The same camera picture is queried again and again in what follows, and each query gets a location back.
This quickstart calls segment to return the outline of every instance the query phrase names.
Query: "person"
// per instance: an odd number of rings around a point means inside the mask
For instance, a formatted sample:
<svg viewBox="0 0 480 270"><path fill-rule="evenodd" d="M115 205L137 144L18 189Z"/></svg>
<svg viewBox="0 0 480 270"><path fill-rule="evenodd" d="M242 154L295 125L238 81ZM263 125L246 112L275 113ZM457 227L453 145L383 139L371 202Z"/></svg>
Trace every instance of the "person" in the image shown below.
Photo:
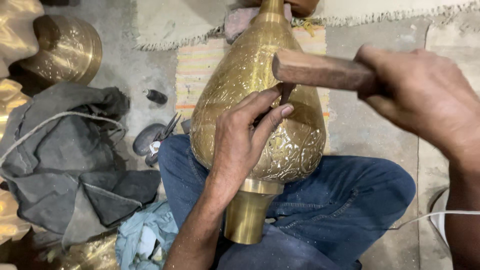
<svg viewBox="0 0 480 270"><path fill-rule="evenodd" d="M371 67L383 93L358 93L380 115L429 141L450 160L447 209L480 210L480 100L448 58L417 49L392 52L362 46L355 60ZM404 213L413 179L383 159L324 156L305 180L288 183L268 209L255 245L220 235L223 212L258 162L267 138L294 108L269 111L277 87L253 92L216 121L212 169L199 164L188 136L165 140L159 165L180 228L164 269L360 269L360 255ZM480 216L446 215L456 270L480 269Z"/></svg>

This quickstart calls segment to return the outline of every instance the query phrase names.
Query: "knee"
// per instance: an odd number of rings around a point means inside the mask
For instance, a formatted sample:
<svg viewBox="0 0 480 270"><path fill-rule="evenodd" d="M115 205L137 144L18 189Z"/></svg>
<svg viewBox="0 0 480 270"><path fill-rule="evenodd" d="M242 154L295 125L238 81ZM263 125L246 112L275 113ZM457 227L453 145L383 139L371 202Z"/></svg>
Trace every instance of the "knee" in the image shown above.
<svg viewBox="0 0 480 270"><path fill-rule="evenodd" d="M385 159L374 159L373 174L383 189L392 197L406 203L406 207L412 202L417 191L412 176L400 165Z"/></svg>
<svg viewBox="0 0 480 270"><path fill-rule="evenodd" d="M158 148L158 164L166 166L177 156L186 155L185 151L190 147L190 136L181 134L170 136L162 141Z"/></svg>

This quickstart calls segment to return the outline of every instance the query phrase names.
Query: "vase neck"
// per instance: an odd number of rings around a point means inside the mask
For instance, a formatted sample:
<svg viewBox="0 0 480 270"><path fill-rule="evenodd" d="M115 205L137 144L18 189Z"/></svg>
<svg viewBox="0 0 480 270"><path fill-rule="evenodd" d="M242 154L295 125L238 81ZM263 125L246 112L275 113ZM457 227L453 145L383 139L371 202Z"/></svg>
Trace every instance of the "vase neck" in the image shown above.
<svg viewBox="0 0 480 270"><path fill-rule="evenodd" d="M283 0L264 0L258 15L254 18L255 23L276 22L288 23L285 18Z"/></svg>
<svg viewBox="0 0 480 270"><path fill-rule="evenodd" d="M274 13L285 17L283 0L263 0L258 14Z"/></svg>

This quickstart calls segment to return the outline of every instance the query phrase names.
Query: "hand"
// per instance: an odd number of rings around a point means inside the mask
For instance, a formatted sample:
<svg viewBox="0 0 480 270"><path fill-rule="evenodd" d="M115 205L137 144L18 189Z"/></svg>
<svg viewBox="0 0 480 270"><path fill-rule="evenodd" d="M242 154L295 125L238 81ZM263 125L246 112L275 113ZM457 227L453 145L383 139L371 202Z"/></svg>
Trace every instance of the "hand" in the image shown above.
<svg viewBox="0 0 480 270"><path fill-rule="evenodd" d="M282 88L280 83L262 92L252 92L217 118L213 167L205 188L218 190L228 201L233 198L258 163L271 133L293 111L289 103L270 107ZM265 113L254 127L255 119Z"/></svg>
<svg viewBox="0 0 480 270"><path fill-rule="evenodd" d="M423 49L390 52L365 45L355 60L376 71L388 94L359 93L360 99L438 147L451 161L477 167L480 100L453 61Z"/></svg>

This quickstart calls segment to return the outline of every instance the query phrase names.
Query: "wooden mallet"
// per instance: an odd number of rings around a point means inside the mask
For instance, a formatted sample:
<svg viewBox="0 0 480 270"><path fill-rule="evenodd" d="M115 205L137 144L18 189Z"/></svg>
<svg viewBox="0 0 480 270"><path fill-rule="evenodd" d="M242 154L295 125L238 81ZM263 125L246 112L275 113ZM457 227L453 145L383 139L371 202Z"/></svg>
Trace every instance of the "wooden mallet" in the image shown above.
<svg viewBox="0 0 480 270"><path fill-rule="evenodd" d="M376 75L367 66L336 57L279 50L273 58L274 77L282 82L358 91L379 92Z"/></svg>

